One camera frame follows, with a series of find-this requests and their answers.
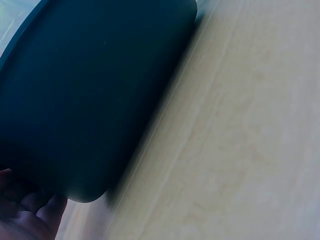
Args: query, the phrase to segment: wooden table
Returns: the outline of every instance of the wooden table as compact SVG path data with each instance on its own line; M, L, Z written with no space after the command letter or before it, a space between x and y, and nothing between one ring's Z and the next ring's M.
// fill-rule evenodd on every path
M209 2L115 204L57 239L320 239L320 1Z

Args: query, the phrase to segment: hand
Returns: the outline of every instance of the hand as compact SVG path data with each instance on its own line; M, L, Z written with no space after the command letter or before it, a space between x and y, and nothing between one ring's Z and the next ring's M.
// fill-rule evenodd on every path
M67 199L0 170L0 238L54 240Z

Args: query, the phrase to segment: fingers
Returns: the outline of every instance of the fingers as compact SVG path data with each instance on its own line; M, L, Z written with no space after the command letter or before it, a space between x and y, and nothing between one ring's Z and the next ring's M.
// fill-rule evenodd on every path
M53 196L52 193L45 191L44 189L38 189L38 191L27 194L20 202L20 205L34 214L45 206Z
M2 192L14 180L10 169L0 170L0 192Z
M27 180L17 179L8 184L2 191L6 199L19 203L27 194L34 192L37 187Z
M39 209L36 216L40 218L47 225L50 231L56 235L66 206L66 198L54 195L47 205Z

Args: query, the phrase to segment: dark green container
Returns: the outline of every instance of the dark green container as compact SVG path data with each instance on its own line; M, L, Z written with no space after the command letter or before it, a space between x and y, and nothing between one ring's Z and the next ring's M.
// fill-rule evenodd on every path
M0 58L0 165L78 202L119 180L195 0L42 0Z

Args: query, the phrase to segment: wood grain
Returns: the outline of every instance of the wood grain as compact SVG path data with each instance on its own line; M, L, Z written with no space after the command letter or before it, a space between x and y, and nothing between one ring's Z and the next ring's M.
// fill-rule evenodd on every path
M319 25L318 0L209 2L115 205L71 202L58 239L320 239Z

